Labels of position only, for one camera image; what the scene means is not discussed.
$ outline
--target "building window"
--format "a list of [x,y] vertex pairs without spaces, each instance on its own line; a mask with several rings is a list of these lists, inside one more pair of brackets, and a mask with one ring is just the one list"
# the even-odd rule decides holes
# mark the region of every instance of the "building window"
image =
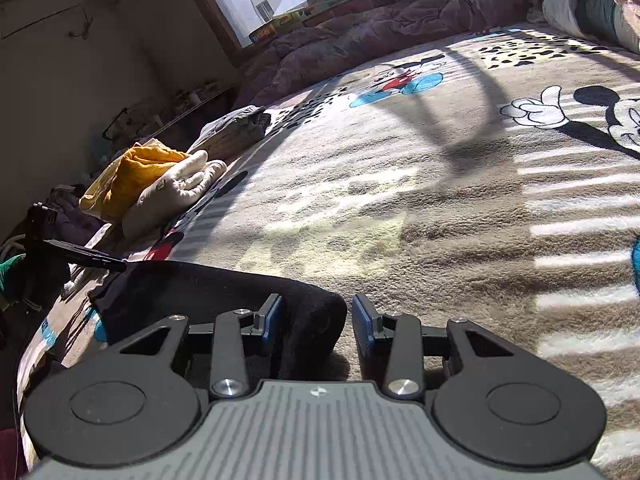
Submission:
[[260,17],[264,20],[265,23],[267,23],[273,17],[273,9],[271,9],[271,6],[269,5],[269,2],[267,0],[264,0],[260,4],[256,5],[255,10],[258,11],[258,14],[260,14]]

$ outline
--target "wooden window frame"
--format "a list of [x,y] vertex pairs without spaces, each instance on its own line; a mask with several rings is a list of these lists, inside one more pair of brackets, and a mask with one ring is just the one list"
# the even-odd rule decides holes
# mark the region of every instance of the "wooden window frame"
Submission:
[[202,17],[206,20],[209,28],[218,38],[222,50],[228,57],[231,65],[235,68],[242,68],[254,57],[262,53],[270,40],[252,43],[242,46],[238,41],[231,24],[226,19],[216,0],[194,0]]

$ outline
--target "cartoon character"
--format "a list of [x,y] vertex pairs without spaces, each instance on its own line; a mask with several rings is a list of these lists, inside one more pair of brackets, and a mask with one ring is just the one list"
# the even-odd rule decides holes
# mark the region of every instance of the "cartoon character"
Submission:
[[[375,84],[372,88],[375,90],[358,96],[351,102],[350,108],[374,103],[398,93],[407,95],[434,88],[434,86],[442,83],[444,76],[439,72],[426,75],[424,73],[427,70],[434,70],[444,66],[444,62],[433,63],[443,58],[444,54],[438,54],[437,56],[422,58],[420,61],[410,61],[393,67],[388,72],[383,73],[382,76],[374,79]],[[398,75],[398,69],[403,70],[400,75]]]
[[580,121],[567,119],[560,104],[559,86],[549,86],[540,99],[516,99],[500,113],[523,126],[555,129],[591,146],[615,150],[640,160],[640,100],[620,99],[604,86],[586,86],[574,92],[574,99],[586,105],[605,107],[606,132]]

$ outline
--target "ribbed gray panel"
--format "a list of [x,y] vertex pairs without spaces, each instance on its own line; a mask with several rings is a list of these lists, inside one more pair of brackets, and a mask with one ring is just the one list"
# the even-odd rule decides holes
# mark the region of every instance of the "ribbed gray panel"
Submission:
[[[326,393],[311,392],[322,386]],[[218,402],[196,433],[165,455],[119,470],[47,460],[33,480],[598,480],[582,463],[525,474],[491,468],[450,446],[414,404],[370,383],[268,381],[248,399]]]

